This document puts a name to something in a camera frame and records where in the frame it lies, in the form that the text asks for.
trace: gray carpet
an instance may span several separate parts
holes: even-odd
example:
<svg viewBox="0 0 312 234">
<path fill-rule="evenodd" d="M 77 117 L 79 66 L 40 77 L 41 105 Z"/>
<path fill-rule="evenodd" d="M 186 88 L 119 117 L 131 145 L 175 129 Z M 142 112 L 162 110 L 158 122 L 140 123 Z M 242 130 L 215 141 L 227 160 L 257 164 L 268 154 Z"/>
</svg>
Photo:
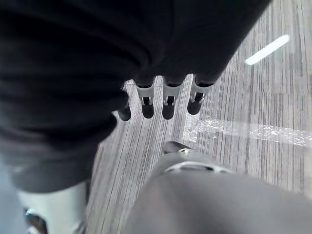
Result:
<svg viewBox="0 0 312 234">
<path fill-rule="evenodd" d="M 127 83 L 132 118 L 117 128 L 99 148 L 88 207 L 89 233 L 115 234 L 144 181 L 162 157 L 165 141 L 175 140 L 212 156 L 235 171 L 248 172 L 281 188 L 312 196 L 312 142 L 252 137 L 249 126 L 312 132 L 312 4 L 309 0 L 275 0 L 240 46 L 206 98 L 198 116 L 187 114 L 191 76 L 185 82 L 175 116 L 164 120 L 162 79 L 156 80 L 155 115 L 144 119 L 134 84 Z M 290 41 L 255 65 L 245 60 L 282 35 Z M 203 120 L 247 124 L 245 133 L 194 133 Z M 189 141 L 187 135 L 194 134 Z"/>
</svg>

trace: black sleeve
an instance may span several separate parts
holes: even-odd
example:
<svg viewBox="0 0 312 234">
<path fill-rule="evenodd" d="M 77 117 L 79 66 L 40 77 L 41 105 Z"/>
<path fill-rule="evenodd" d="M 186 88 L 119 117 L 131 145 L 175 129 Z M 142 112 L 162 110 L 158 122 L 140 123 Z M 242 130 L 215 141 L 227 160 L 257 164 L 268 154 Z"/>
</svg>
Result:
<svg viewBox="0 0 312 234">
<path fill-rule="evenodd" d="M 157 7 L 0 3 L 0 152 L 17 188 L 50 192 L 89 178 L 98 143 L 116 125 L 111 112 L 127 100 L 121 84 L 163 51 L 167 34 L 156 31 L 170 18 L 150 14 Z"/>
<path fill-rule="evenodd" d="M 0 153 L 15 186 L 49 192 L 89 178 L 125 80 L 215 82 L 269 2 L 1 1 Z"/>
</svg>

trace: black fabric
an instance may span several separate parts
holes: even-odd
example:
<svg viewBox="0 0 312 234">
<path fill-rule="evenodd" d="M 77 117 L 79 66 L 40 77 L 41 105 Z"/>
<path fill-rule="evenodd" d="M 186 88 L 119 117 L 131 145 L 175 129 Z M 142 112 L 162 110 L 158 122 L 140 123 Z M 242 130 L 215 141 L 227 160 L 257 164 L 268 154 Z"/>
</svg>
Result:
<svg viewBox="0 0 312 234">
<path fill-rule="evenodd" d="M 50 192 L 88 178 L 124 81 L 222 72 L 268 3 L 1 1 L 0 150 L 14 184 Z"/>
</svg>

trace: clear tape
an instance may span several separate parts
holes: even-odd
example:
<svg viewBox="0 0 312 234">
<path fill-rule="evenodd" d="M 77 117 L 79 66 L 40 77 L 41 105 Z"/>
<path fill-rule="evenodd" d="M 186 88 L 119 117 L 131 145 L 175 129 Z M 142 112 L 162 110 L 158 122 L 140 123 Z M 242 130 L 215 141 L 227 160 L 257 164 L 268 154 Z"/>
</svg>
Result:
<svg viewBox="0 0 312 234">
<path fill-rule="evenodd" d="M 196 142 L 198 132 L 217 133 L 281 142 L 312 148 L 312 132 L 271 125 L 247 124 L 217 119 L 199 120 L 187 117 L 183 139 Z"/>
</svg>

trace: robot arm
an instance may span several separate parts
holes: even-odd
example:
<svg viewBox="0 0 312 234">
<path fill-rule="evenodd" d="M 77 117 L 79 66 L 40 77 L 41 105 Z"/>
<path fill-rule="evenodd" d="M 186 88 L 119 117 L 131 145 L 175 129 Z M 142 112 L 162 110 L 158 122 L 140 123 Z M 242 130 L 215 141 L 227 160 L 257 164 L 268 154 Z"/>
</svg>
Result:
<svg viewBox="0 0 312 234">
<path fill-rule="evenodd" d="M 189 111 L 198 112 L 268 4 L 2 1 L 0 150 L 31 230 L 70 234 L 83 226 L 86 183 L 99 142 L 116 125 L 111 112 L 126 105 L 124 81 L 135 80 L 150 111 L 153 77 L 165 75 L 164 105 L 172 111 L 181 77 L 204 73 L 190 98 Z"/>
</svg>

